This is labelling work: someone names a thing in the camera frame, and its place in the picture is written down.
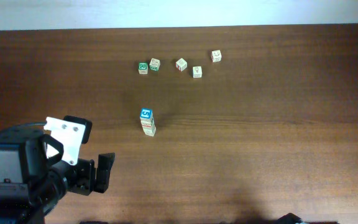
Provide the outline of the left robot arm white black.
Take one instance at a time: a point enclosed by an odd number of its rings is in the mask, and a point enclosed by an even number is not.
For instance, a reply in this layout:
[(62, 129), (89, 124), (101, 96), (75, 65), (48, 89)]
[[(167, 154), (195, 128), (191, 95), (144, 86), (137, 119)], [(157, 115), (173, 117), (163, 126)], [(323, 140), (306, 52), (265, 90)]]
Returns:
[(66, 115), (0, 131), (0, 223), (44, 223), (68, 192), (107, 191), (115, 154), (97, 162), (79, 157), (91, 128), (91, 121)]

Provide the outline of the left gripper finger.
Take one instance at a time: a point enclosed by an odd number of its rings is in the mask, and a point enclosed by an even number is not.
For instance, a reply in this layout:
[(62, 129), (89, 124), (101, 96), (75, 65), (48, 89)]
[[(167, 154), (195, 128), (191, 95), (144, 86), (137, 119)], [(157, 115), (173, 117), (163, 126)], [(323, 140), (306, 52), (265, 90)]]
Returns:
[(74, 131), (78, 131), (79, 128), (83, 128), (83, 137), (81, 140), (82, 144), (86, 144), (90, 138), (91, 129), (93, 126), (93, 123), (85, 118), (79, 118), (76, 116), (70, 116), (66, 115), (63, 118), (64, 121), (68, 121), (75, 124), (75, 127), (73, 128)]
[(109, 179), (112, 165), (114, 164), (115, 153), (100, 154), (98, 156), (98, 168), (96, 170), (95, 191), (105, 193), (109, 187)]

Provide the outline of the red A letter block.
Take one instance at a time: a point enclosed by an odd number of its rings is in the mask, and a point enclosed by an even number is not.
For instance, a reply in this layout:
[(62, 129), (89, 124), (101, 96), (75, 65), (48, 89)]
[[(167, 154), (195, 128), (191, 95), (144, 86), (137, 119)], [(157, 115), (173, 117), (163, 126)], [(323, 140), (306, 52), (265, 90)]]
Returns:
[(155, 126), (143, 126), (142, 129), (146, 132), (154, 132), (156, 130)]

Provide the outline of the red E letter block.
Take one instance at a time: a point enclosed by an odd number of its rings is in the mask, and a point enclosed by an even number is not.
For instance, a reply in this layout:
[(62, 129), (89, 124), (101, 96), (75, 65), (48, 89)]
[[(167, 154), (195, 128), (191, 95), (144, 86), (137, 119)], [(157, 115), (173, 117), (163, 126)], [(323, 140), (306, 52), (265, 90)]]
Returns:
[(154, 124), (154, 119), (150, 118), (150, 119), (142, 119), (141, 124)]

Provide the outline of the wooden J block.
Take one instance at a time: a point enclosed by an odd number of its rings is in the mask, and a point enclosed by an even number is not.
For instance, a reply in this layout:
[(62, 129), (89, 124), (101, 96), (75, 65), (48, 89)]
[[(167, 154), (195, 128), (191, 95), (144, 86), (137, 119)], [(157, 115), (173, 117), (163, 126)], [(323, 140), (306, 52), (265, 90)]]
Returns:
[(153, 118), (153, 111), (148, 108), (142, 108), (139, 118), (140, 120), (151, 120)]

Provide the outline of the wooden block with drawing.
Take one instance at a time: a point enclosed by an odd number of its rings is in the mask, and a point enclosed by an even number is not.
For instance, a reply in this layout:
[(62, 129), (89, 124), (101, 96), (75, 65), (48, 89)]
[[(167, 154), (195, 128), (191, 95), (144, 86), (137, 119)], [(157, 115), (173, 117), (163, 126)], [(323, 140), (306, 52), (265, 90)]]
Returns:
[(155, 135), (155, 131), (151, 130), (151, 129), (144, 129), (144, 133), (148, 136), (154, 136)]

